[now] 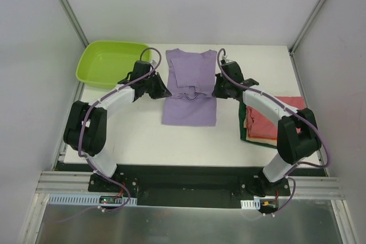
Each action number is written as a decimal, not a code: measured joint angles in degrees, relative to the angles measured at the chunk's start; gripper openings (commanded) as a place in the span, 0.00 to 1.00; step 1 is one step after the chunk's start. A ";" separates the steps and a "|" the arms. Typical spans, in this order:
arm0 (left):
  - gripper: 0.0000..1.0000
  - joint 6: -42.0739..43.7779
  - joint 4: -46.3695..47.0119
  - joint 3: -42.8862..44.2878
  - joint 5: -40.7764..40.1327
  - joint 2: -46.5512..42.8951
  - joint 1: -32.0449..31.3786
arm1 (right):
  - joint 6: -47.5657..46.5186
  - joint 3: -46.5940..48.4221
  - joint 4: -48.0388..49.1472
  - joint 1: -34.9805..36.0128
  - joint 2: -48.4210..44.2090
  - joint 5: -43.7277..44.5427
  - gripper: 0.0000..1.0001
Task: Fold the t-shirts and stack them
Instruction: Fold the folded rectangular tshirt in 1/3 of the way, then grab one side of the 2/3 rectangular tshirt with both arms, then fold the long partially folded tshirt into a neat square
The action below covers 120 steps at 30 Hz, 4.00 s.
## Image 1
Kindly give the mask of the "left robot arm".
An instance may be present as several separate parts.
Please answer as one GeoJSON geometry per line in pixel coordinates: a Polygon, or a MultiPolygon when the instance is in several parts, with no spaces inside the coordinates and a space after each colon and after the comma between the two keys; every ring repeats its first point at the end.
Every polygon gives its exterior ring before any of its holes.
{"type": "Polygon", "coordinates": [[[109,192],[117,191],[121,178],[115,174],[117,164],[106,148],[108,119],[144,94],[151,99],[170,97],[156,65],[136,61],[133,70],[101,98],[93,102],[75,101],[69,113],[63,141],[102,176],[101,185],[109,192]]]}

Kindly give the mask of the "purple t shirt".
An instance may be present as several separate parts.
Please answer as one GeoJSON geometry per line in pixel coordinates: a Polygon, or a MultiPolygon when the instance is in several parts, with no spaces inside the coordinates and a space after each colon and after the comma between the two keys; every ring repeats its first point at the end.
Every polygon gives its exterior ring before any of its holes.
{"type": "Polygon", "coordinates": [[[168,90],[172,96],[164,103],[162,124],[169,126],[213,127],[216,125],[215,85],[217,52],[189,53],[166,51],[168,90]]]}

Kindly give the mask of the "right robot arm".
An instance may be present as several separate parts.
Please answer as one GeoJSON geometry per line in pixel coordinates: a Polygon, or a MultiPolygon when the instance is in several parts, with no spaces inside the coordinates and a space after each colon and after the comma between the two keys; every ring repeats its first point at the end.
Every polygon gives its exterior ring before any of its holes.
{"type": "Polygon", "coordinates": [[[254,79],[244,79],[235,61],[219,60],[213,96],[233,98],[253,108],[277,127],[277,154],[258,175],[257,188],[271,195],[282,180],[301,160],[320,149],[314,113],[290,106],[268,94],[254,79]]]}

